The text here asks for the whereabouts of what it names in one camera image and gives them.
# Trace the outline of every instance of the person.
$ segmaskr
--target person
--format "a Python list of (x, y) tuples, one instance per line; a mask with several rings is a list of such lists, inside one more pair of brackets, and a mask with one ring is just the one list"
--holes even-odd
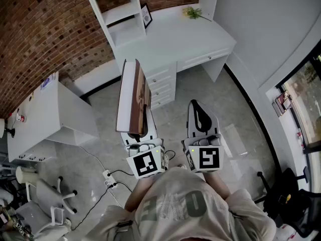
[[(217, 172), (203, 173), (204, 181), (185, 168), (138, 180), (124, 209), (109, 206), (83, 241), (273, 240), (274, 221), (245, 189), (231, 194)], [(134, 222), (130, 235), (119, 222)]]

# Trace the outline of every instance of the black baseboard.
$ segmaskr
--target black baseboard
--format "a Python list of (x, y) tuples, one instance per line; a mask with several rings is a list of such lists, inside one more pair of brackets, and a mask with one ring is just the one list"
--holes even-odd
[(261, 129), (262, 129), (262, 132), (264, 134), (264, 137), (266, 139), (266, 142), (269, 146), (269, 149), (271, 150), (271, 154), (272, 154), (272, 157), (273, 157), (273, 160), (274, 160), (274, 163), (275, 163), (275, 167), (276, 167), (276, 174), (281, 174), (282, 173), (282, 170), (281, 170), (281, 166), (280, 166), (280, 163), (279, 163), (279, 160), (277, 158), (277, 155), (276, 155), (276, 152), (275, 152), (275, 149), (274, 149), (274, 146), (272, 144), (272, 141), (271, 141), (271, 138), (270, 138), (270, 135), (268, 134), (266, 128), (265, 128), (265, 125), (259, 115), (259, 113), (257, 112), (254, 104), (252, 103), (250, 97), (248, 96), (248, 94), (246, 93), (245, 89), (242, 87), (241, 83), (238, 81), (238, 79), (235, 77), (235, 75), (233, 74), (233, 72), (231, 71), (231, 69), (226, 65), (224, 64), (224, 69), (226, 70), (226, 72), (230, 75), (231, 79), (234, 81), (234, 83), (236, 84), (236, 86), (238, 87), (238, 89), (241, 91), (242, 95), (244, 96), (245, 100), (247, 101), (248, 105), (250, 106), (257, 122), (259, 123)]
[(121, 76), (119, 76), (117, 78), (114, 78), (114, 79), (112, 79), (112, 80), (110, 80), (110, 81), (108, 81), (108, 82), (106, 82), (106, 83), (94, 88), (93, 90), (89, 91), (88, 93), (83, 94), (82, 96), (80, 96), (80, 98), (85, 100), (89, 96), (93, 95), (94, 93), (96, 93), (96, 92), (98, 92), (98, 91), (100, 91), (100, 90), (102, 90), (102, 89), (104, 89), (104, 88), (106, 88), (106, 87), (108, 87), (108, 86), (120, 81), (120, 80), (121, 80)]

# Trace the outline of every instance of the white desk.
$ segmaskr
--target white desk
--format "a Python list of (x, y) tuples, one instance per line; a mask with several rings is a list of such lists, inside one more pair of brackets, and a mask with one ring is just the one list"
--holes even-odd
[[(125, 59), (140, 62), (152, 91), (152, 109), (174, 100), (176, 72), (202, 64), (215, 81), (236, 44), (216, 22), (184, 17), (184, 7), (151, 13), (153, 21), (146, 36), (114, 50), (120, 69)], [(111, 29), (125, 28), (124, 24)]]
[(92, 108), (56, 80), (40, 86), (14, 111), (8, 127), (14, 123), (17, 110), (25, 123), (16, 121), (15, 137), (8, 133), (9, 161), (14, 159), (45, 161), (56, 156), (54, 142), (78, 146), (99, 137)]

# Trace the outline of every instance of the black picture frame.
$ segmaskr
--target black picture frame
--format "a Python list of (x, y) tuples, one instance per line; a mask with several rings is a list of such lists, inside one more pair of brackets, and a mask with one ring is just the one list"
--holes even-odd
[[(148, 12), (148, 17), (150, 18), (150, 21), (146, 24), (145, 23), (145, 19), (144, 19), (144, 12), (143, 12), (143, 8), (146, 7), (147, 9), (147, 12)], [(149, 26), (149, 24), (152, 22), (152, 17), (151, 17), (151, 14), (150, 14), (150, 10), (148, 8), (148, 5), (147, 3), (144, 3), (143, 5), (141, 5), (141, 13), (142, 13), (142, 21), (144, 22), (144, 26), (145, 26), (145, 29)]]

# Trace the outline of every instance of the brick wall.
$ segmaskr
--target brick wall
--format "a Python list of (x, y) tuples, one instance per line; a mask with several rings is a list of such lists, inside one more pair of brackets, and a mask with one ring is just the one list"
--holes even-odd
[[(128, 0), (98, 0), (103, 11)], [(198, 0), (140, 0), (151, 11)], [(0, 118), (51, 73), (75, 80), (112, 60), (88, 0), (0, 0)]]

